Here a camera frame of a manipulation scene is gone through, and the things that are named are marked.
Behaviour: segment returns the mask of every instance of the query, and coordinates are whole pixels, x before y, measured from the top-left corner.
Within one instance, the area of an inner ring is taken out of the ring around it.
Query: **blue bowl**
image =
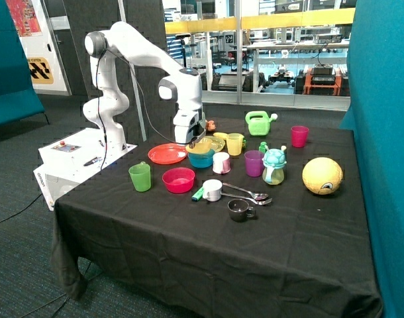
[[[213,156],[215,154],[215,150],[210,149],[205,154],[191,154],[190,152],[187,154],[190,160],[190,164],[195,168],[208,168],[213,165]]]

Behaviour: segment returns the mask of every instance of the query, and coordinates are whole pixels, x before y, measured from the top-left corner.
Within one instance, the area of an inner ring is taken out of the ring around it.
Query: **white wall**
[[[227,1],[215,0],[215,13],[218,18],[227,18]]]
[[[176,8],[178,11],[181,9],[180,0],[162,0],[162,4],[164,5],[164,9]]]
[[[243,17],[251,17],[259,14],[260,0],[241,0],[241,2]]]

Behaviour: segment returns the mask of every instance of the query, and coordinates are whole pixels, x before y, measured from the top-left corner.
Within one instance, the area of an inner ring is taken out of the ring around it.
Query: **dark gray mug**
[[[255,209],[249,206],[249,203],[242,199],[233,199],[228,202],[228,214],[235,222],[243,222],[256,215]]]

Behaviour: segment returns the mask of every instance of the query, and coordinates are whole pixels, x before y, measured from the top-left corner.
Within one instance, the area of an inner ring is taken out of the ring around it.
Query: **white cup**
[[[230,155],[226,152],[217,152],[213,156],[213,171],[216,174],[226,174],[230,171]]]
[[[203,183],[202,197],[208,201],[215,202],[221,198],[223,183],[220,180],[210,179]]]

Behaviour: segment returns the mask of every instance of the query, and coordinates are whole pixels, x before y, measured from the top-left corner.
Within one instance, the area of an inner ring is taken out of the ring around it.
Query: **yellow railing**
[[[242,17],[242,29],[346,25],[353,22],[354,14],[355,9],[339,9]],[[166,34],[198,33],[236,30],[236,26],[236,19],[232,17],[200,21],[168,22],[165,24],[165,30]]]

